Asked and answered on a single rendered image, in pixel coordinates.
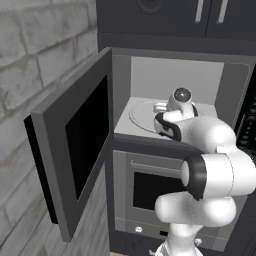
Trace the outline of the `dark cupboard door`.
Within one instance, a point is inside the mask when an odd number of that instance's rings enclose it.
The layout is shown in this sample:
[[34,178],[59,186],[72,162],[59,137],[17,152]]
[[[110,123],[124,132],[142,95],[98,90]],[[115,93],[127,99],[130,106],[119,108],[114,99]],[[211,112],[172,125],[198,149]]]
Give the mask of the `dark cupboard door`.
[[222,0],[212,0],[206,36],[256,41],[256,0],[229,0],[224,22],[217,24]]
[[211,0],[204,0],[200,23],[195,23],[197,3],[198,0],[96,0],[98,31],[203,37]]

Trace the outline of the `grey built-in oven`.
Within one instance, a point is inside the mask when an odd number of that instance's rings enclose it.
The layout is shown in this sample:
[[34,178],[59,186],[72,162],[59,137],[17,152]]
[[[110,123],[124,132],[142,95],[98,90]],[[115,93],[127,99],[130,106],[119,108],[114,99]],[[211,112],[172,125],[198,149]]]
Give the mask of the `grey built-in oven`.
[[[193,197],[181,180],[183,160],[191,151],[171,150],[161,156],[113,152],[115,229],[124,234],[120,248],[130,256],[154,256],[168,237],[172,224],[197,224],[190,212]],[[180,173],[165,173],[133,168],[131,161],[173,168]],[[142,233],[135,227],[143,228]]]

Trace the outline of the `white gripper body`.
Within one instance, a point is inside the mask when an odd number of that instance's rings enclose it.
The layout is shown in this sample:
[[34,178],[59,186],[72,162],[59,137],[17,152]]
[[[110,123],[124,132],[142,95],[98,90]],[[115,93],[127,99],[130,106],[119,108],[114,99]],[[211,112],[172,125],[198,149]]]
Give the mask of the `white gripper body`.
[[164,102],[158,102],[154,104],[153,112],[159,113],[159,112],[166,112],[167,111],[167,104]]

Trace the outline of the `grey round microwave turntable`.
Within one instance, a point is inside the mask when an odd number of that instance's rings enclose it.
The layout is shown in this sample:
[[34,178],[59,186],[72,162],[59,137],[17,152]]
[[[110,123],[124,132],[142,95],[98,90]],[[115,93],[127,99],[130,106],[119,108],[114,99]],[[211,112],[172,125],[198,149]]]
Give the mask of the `grey round microwave turntable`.
[[153,107],[158,100],[144,101],[134,105],[129,111],[129,119],[139,128],[155,133],[154,118],[158,113],[153,112]]

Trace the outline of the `grey microwave door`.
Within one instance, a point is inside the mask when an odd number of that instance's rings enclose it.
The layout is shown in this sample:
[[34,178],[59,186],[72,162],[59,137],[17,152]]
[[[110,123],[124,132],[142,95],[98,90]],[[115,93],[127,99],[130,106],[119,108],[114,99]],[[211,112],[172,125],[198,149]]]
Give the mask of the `grey microwave door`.
[[24,125],[50,219],[69,242],[113,141],[112,50],[83,65]]

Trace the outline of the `grey microwave oven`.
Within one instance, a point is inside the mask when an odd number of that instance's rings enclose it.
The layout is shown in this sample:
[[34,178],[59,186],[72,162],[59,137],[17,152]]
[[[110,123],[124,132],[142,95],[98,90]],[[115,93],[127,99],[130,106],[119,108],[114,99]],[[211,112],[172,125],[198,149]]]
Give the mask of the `grey microwave oven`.
[[158,50],[113,50],[114,148],[177,158],[196,149],[135,125],[130,109],[165,101],[178,87],[192,92],[201,114],[235,127],[256,57]]

